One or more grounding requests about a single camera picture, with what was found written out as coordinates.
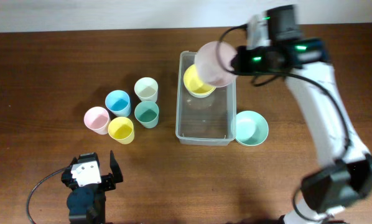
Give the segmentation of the pink plastic cup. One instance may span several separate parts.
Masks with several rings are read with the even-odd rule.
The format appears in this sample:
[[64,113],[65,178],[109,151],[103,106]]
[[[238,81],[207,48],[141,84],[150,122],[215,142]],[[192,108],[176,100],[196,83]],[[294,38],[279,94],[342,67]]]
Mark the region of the pink plastic cup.
[[100,106],[90,108],[83,118],[85,126],[97,134],[108,134],[108,126],[111,122],[110,115],[106,109]]

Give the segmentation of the green plastic cup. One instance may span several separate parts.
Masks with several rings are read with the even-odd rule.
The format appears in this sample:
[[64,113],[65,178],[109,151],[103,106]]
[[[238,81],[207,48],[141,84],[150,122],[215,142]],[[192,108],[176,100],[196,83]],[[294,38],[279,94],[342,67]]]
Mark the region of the green plastic cup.
[[151,129],[159,122],[159,107],[153,101],[142,101],[135,107],[134,115],[145,128]]

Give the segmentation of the blue plastic cup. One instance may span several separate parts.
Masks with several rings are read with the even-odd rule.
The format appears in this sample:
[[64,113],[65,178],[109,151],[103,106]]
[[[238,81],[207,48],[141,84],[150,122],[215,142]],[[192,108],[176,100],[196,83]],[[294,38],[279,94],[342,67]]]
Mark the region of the blue plastic cup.
[[122,90],[114,90],[105,98],[105,105],[117,117],[128,117],[131,114],[131,99]]

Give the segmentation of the pink plastic bowl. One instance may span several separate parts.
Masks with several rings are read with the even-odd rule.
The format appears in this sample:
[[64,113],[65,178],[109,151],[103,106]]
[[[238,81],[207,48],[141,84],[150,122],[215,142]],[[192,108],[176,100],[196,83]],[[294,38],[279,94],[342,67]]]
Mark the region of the pink plastic bowl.
[[[217,45],[218,41],[203,45],[195,55],[195,66],[202,82],[220,88],[233,83],[238,76],[221,68],[216,57]],[[233,70],[231,61],[236,56],[235,48],[226,42],[222,42],[219,55],[226,69]]]

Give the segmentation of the cream white plastic cup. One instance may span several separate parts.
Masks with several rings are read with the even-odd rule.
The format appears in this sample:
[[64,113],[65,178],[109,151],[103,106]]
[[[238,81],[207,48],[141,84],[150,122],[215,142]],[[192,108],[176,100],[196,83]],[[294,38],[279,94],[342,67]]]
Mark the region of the cream white plastic cup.
[[158,83],[151,77],[140,78],[134,85],[134,92],[141,101],[157,102]]

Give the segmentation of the mint green plastic bowl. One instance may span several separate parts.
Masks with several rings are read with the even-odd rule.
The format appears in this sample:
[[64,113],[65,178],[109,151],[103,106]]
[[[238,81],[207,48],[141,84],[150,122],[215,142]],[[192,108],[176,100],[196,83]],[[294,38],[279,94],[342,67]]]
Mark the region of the mint green plastic bowl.
[[269,135],[266,119],[255,111],[242,111],[235,118],[235,140],[244,146],[258,146]]

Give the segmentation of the yellow plastic bowl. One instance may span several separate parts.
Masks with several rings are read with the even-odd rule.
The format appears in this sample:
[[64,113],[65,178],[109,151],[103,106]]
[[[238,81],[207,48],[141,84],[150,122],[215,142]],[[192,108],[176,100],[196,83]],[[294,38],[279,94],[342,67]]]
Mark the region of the yellow plastic bowl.
[[196,91],[198,93],[202,92],[201,90],[199,90],[199,88],[203,89],[215,88],[214,86],[208,85],[201,81],[201,79],[198,76],[195,64],[189,66],[189,68],[186,69],[183,77],[183,82],[187,90]]

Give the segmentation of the white plastic bowl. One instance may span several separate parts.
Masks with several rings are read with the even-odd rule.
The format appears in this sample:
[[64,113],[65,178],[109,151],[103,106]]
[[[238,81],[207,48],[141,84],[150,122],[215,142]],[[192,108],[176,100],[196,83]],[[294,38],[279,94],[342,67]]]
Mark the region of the white plastic bowl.
[[192,90],[187,90],[187,91],[193,97],[196,97],[196,98],[206,98],[206,97],[210,96],[215,91],[215,88],[209,88],[209,89],[199,88],[199,90],[201,90],[202,92],[201,93],[198,93],[198,92],[192,91]]

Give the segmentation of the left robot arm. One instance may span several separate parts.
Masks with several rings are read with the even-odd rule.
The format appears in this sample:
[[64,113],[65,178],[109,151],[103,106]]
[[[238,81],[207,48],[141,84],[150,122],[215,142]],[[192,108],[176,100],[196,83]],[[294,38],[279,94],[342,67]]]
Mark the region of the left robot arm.
[[120,166],[110,152],[111,172],[100,174],[97,153],[81,154],[73,158],[65,168],[61,181],[72,191],[67,197],[70,223],[102,224],[106,222],[105,193],[116,188],[123,181]]

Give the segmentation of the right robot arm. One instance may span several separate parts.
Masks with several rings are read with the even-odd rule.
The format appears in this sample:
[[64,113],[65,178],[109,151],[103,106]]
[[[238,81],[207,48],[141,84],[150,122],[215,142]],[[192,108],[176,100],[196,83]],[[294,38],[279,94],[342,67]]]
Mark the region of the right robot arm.
[[241,25],[247,44],[231,61],[235,75],[283,78],[300,107],[320,169],[302,179],[293,209],[279,223],[333,223],[334,216],[372,191],[372,155],[348,117],[325,44],[306,39],[292,5]]

